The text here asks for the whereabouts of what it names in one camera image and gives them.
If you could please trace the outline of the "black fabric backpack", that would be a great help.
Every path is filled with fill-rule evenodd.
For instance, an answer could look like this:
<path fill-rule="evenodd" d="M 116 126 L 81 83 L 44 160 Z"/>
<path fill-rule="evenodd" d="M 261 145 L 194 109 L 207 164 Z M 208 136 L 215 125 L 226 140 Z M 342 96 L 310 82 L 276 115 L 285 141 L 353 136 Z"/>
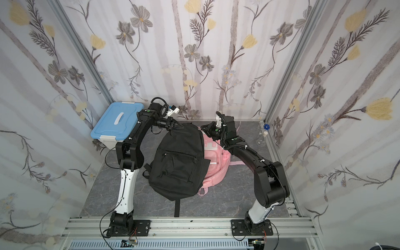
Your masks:
<path fill-rule="evenodd" d="M 182 124 L 168 132 L 155 153 L 154 160 L 144 165 L 152 189 L 175 202 L 175 217 L 180 202 L 195 196 L 203 186 L 210 160 L 205 158 L 202 131 L 192 123 Z"/>

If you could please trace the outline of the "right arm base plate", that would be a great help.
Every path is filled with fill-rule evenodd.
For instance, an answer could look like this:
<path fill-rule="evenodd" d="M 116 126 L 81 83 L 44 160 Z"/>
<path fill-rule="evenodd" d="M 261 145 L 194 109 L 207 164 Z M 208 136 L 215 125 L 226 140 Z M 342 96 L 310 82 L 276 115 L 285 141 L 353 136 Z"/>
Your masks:
<path fill-rule="evenodd" d="M 254 224 L 248 218 L 232 219 L 230 221 L 230 226 L 233 236 L 274 235 L 270 220 L 266 220 L 259 224 Z"/>

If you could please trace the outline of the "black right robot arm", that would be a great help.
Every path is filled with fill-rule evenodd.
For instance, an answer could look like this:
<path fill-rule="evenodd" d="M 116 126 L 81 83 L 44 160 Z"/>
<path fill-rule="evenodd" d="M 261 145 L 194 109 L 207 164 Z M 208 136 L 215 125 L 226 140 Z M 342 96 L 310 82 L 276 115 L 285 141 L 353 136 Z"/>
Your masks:
<path fill-rule="evenodd" d="M 245 216 L 246 226 L 259 228 L 276 206 L 281 206 L 290 196 L 283 165 L 271 162 L 252 149 L 237 135 L 232 116 L 216 112 L 217 120 L 201 126 L 201 130 L 230 154 L 239 158 L 254 175 L 256 202 Z"/>

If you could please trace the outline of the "pink school backpack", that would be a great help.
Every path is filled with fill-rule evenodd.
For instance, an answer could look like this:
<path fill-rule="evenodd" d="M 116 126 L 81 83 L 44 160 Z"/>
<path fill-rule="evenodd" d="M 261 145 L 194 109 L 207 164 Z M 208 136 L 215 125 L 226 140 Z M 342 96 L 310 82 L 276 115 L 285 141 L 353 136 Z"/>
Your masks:
<path fill-rule="evenodd" d="M 198 195 L 201 197 L 208 193 L 210 187 L 223 181 L 230 166 L 244 165 L 243 161 L 231 161 L 231 154 L 219 145 L 219 141 L 213 141 L 204 131 L 202 134 L 204 158 L 210 160 L 210 163 L 203 185 L 198 191 Z"/>

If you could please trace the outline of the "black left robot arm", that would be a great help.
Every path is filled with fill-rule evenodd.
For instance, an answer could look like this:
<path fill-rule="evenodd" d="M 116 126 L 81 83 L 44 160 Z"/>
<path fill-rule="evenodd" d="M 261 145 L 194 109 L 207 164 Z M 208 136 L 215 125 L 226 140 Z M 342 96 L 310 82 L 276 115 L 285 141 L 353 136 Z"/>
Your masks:
<path fill-rule="evenodd" d="M 121 185 L 117 205 L 109 212 L 110 224 L 105 231 L 107 237 L 124 236 L 134 232 L 134 188 L 140 168 L 144 165 L 144 155 L 140 150 L 141 143 L 147 131 L 154 126 L 171 131 L 178 124 L 171 116 L 178 112 L 177 106 L 170 106 L 161 97 L 155 97 L 148 108 L 136 112 L 135 125 L 131 132 L 123 141 L 116 143 L 115 151 L 121 170 Z"/>

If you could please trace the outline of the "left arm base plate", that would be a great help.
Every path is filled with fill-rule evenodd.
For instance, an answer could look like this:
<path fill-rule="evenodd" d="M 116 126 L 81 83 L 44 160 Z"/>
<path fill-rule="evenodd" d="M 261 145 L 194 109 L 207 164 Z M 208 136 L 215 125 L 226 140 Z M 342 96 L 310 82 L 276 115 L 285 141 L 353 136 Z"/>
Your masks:
<path fill-rule="evenodd" d="M 106 232 L 106 237 L 114 236 L 148 236 L 151 228 L 150 220 L 132 220 L 124 226 L 110 223 Z"/>

